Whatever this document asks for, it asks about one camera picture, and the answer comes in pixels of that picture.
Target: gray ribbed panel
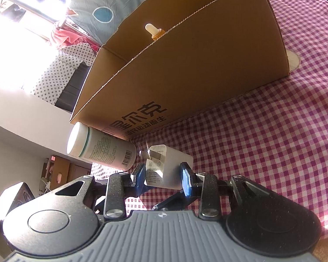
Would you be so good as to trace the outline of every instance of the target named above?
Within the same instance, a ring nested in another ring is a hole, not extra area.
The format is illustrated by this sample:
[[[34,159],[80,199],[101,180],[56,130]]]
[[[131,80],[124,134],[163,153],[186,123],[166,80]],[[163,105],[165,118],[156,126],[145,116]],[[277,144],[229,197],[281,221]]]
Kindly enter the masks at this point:
[[[124,221],[106,223],[98,238],[77,253],[54,259],[16,253],[6,261],[318,262],[310,253],[286,259],[255,254],[232,241],[217,222],[201,220],[192,211],[134,211]]]

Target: white charger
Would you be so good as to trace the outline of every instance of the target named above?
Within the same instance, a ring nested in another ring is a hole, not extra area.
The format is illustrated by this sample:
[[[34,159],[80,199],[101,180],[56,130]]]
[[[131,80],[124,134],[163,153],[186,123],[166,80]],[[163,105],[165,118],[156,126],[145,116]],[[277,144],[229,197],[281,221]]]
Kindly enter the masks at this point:
[[[140,156],[147,159],[147,186],[181,190],[180,164],[187,162],[190,168],[193,166],[193,156],[166,145],[151,146],[148,151],[140,151]]]

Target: barcode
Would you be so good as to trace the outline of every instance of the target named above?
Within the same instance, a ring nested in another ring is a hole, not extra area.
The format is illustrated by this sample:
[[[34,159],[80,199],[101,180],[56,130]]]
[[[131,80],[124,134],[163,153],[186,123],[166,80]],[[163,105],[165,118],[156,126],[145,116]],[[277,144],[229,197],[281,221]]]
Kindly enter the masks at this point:
[[[129,164],[132,156],[133,156],[133,152],[126,150],[124,160],[121,164],[124,166],[127,166]]]

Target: white dropper bulb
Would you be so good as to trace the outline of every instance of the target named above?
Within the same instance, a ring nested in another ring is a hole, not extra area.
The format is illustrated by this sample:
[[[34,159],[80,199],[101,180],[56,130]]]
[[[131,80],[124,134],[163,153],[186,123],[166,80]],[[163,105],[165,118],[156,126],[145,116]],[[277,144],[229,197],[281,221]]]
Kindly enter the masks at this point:
[[[156,36],[161,30],[157,29],[154,25],[152,24],[146,24],[145,29],[152,35]]]

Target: gingham pattern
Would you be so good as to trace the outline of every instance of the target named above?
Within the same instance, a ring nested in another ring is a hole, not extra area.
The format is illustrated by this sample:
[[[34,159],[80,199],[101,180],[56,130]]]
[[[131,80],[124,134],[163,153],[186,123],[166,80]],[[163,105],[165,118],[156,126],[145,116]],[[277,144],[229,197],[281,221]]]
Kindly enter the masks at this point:
[[[300,67],[288,78],[133,142],[138,150],[166,144],[191,154],[195,172],[221,179],[243,174],[314,211],[328,237],[328,2],[270,3],[285,47],[298,54]],[[173,192],[155,189],[141,200],[151,208]],[[229,211],[224,199],[222,209]]]

